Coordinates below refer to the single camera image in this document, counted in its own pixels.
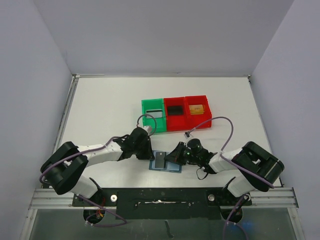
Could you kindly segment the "blue leather card holder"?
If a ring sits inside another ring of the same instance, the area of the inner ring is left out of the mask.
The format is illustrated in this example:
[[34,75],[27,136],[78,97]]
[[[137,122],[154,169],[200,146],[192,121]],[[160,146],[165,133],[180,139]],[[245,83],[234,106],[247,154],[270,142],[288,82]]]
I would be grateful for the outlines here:
[[[153,151],[154,156],[156,156],[156,152],[161,152],[161,151],[154,150]],[[176,164],[176,163],[165,161],[164,168],[155,168],[155,159],[153,159],[153,160],[149,161],[148,169],[151,171],[159,171],[159,172],[181,173],[182,166],[179,164]]]

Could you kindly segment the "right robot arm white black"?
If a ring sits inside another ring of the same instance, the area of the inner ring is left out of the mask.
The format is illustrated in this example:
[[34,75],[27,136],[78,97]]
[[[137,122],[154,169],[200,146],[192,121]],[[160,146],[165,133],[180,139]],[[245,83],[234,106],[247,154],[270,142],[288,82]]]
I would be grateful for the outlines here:
[[222,192],[223,200],[230,205],[253,190],[268,192],[285,169],[277,157],[253,141],[233,151],[211,152],[202,146],[198,138],[192,138],[179,142],[164,159],[179,165],[196,165],[207,175],[239,170],[241,175],[227,183]]

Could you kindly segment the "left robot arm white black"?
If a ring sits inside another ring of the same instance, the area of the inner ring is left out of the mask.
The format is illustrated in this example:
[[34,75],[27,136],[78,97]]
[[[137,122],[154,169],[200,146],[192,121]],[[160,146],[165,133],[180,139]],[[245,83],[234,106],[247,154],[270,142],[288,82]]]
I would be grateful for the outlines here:
[[39,181],[52,186],[58,195],[71,192],[95,206],[102,199],[101,188],[92,178],[83,176],[85,168],[133,155],[139,160],[154,159],[151,131],[150,126],[138,126],[131,134],[111,137],[105,144],[78,146],[67,141],[42,165]]

